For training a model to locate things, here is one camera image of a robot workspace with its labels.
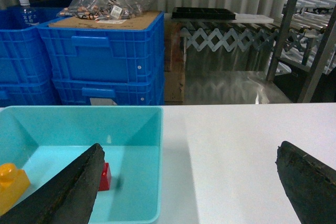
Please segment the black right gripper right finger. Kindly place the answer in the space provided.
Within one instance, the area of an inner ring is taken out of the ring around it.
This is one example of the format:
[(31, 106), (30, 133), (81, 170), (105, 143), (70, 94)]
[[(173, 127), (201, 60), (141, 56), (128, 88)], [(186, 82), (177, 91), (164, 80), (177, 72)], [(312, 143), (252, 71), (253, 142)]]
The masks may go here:
[(301, 223), (335, 223), (335, 169), (288, 141), (278, 147), (276, 165)]

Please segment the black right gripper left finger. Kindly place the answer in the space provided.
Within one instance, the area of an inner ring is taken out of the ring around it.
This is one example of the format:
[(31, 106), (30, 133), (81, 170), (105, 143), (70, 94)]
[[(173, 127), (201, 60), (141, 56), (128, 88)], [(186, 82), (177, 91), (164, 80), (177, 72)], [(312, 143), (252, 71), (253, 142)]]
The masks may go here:
[(104, 164), (96, 143), (1, 216), (1, 223), (88, 223)]

